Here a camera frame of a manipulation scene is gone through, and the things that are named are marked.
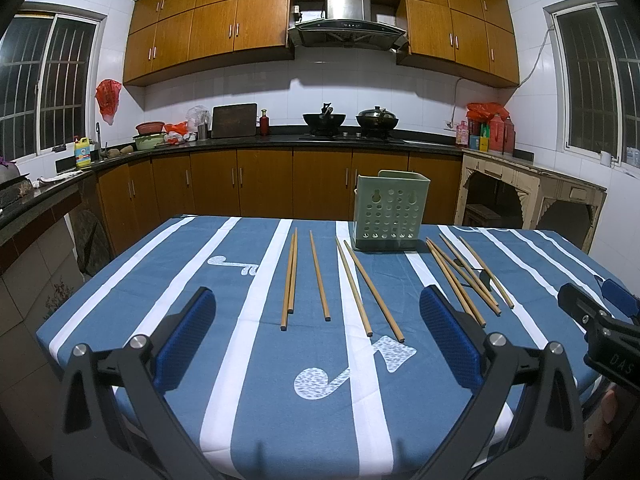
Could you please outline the person's right hand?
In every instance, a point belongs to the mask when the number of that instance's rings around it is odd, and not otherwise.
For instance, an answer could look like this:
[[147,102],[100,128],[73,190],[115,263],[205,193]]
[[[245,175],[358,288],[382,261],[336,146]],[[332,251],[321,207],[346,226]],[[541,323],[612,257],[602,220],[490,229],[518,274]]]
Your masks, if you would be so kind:
[[588,460],[600,460],[612,442],[611,424],[617,411],[614,389],[608,389],[600,406],[585,422],[585,449]]

